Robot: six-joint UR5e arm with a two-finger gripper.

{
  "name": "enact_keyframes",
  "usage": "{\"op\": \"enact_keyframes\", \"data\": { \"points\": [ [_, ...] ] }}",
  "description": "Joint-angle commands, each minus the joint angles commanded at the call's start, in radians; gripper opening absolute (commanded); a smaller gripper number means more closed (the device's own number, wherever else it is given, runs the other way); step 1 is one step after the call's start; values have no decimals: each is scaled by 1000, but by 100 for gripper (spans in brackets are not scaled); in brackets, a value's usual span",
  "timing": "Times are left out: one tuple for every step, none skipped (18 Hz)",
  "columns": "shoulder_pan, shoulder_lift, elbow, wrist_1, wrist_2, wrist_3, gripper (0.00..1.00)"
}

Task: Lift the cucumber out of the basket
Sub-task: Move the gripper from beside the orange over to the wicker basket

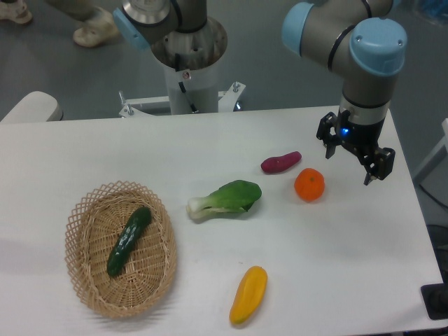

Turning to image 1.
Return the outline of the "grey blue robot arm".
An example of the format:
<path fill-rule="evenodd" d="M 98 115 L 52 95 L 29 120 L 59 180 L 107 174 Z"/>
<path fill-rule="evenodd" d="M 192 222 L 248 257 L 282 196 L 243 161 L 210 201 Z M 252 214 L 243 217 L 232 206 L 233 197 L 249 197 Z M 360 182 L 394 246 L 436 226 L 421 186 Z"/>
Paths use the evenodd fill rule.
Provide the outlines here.
<path fill-rule="evenodd" d="M 366 183 L 385 179 L 395 159 L 393 149 L 378 144 L 407 46 L 405 30 L 387 18 L 395 7 L 395 1 L 300 2 L 281 28 L 287 49 L 343 78 L 339 111 L 321 119 L 316 136 L 327 158 L 338 146 L 355 155 Z M 113 19 L 131 45 L 150 48 L 164 67 L 173 114 L 234 108 L 217 88 L 227 34 L 205 1 L 124 1 Z"/>

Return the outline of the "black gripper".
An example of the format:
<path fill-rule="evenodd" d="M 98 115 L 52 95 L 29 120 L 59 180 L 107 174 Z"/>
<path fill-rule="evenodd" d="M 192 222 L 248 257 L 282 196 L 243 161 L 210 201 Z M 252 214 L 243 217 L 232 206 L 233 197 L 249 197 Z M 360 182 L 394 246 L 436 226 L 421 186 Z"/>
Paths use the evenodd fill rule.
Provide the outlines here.
<path fill-rule="evenodd" d="M 323 142 L 325 158 L 330 159 L 336 147 L 341 146 L 362 158 L 366 170 L 364 185 L 378 179 L 383 181 L 393 170 L 396 152 L 392 148 L 380 148 L 379 135 L 385 119 L 385 110 L 340 107 L 338 115 L 327 113 L 319 122 L 316 138 Z"/>

